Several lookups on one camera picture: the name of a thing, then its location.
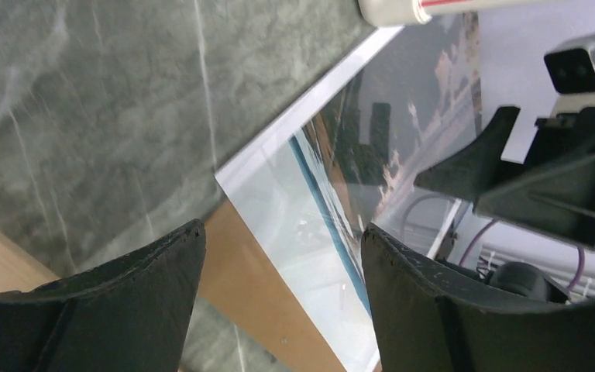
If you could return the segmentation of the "aluminium extrusion rail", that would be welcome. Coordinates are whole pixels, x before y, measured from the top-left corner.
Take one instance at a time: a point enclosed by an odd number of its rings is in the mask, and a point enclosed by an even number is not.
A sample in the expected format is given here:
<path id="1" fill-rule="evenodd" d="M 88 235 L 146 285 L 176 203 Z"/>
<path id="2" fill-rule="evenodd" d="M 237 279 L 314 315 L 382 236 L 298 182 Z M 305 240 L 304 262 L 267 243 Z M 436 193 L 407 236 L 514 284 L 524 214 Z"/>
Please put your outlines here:
<path id="1" fill-rule="evenodd" d="M 493 244 L 485 244 L 480 250 L 480 267 L 483 269 L 496 269 L 501 264 L 512 261 L 531 264 L 566 288 L 575 279 L 579 257 L 577 250 L 573 248 L 560 257 L 522 253 Z M 580 278 L 568 292 L 570 302 L 595 298 L 595 258 L 592 254 L 584 254 L 584 265 Z"/>

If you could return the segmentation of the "glossy landscape photo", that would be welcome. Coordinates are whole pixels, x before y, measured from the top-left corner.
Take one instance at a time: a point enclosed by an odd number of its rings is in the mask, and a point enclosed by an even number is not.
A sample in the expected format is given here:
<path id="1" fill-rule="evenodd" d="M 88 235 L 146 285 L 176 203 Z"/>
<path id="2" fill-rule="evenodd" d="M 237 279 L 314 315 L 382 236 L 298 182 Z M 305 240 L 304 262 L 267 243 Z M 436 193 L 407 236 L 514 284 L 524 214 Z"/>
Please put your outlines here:
<path id="1" fill-rule="evenodd" d="M 481 114 L 479 17 L 371 33 L 216 174 L 345 371 L 379 365 L 361 240 L 374 224 L 434 257 L 466 203 L 415 176 L 473 140 Z"/>

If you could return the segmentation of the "brown backing board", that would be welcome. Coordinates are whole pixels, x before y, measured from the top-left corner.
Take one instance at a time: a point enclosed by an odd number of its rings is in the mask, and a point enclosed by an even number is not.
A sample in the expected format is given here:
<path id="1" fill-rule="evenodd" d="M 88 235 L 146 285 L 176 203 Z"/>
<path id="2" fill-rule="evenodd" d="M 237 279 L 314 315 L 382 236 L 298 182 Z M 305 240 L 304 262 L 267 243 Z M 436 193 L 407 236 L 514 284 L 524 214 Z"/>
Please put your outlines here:
<path id="1" fill-rule="evenodd" d="M 370 317 L 329 244 L 275 266 L 224 201 L 206 223 L 199 295 L 292 371 L 379 371 Z"/>

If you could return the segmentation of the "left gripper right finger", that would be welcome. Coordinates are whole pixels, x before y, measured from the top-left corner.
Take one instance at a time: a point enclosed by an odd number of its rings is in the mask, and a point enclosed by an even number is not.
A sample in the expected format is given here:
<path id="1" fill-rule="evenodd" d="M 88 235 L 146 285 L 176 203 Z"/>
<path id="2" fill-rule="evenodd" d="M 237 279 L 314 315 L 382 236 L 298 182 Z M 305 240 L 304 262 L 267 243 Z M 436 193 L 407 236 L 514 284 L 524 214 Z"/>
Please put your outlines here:
<path id="1" fill-rule="evenodd" d="M 564 305 L 493 288 L 375 225 L 361 254 L 385 371 L 595 371 L 595 299 Z"/>

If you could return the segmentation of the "white PVC pipe stand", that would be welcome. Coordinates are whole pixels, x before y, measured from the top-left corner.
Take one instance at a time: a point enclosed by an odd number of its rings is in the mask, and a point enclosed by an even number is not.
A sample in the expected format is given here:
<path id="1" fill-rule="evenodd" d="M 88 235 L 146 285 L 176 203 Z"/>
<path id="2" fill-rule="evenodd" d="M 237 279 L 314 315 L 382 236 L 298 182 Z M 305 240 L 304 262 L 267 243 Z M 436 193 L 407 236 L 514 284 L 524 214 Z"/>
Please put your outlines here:
<path id="1" fill-rule="evenodd" d="M 543 0 L 359 0 L 363 18 L 375 27 L 428 23 L 445 16 L 484 9 L 541 3 Z"/>

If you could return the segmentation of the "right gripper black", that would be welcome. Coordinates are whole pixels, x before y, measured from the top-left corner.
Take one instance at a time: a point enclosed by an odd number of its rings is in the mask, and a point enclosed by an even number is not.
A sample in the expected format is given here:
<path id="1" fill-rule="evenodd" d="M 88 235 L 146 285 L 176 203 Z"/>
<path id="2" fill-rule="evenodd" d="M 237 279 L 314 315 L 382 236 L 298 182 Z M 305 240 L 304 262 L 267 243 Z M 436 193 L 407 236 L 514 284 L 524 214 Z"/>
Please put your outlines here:
<path id="1" fill-rule="evenodd" d="M 477 200 L 480 215 L 595 251 L 595 107 L 537 119 L 526 158 L 514 164 L 500 157 L 520 111 L 499 107 L 474 141 L 414 185 Z"/>

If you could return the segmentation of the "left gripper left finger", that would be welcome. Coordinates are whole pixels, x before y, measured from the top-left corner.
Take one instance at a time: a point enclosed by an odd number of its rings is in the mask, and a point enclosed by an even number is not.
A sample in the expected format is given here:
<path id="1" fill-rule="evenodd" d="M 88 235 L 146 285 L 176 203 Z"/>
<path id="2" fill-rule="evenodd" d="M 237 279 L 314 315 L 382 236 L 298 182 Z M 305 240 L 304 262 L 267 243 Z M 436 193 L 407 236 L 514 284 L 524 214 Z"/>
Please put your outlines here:
<path id="1" fill-rule="evenodd" d="M 0 371 L 177 371 L 206 253 L 201 220 L 71 277 L 0 293 Z"/>

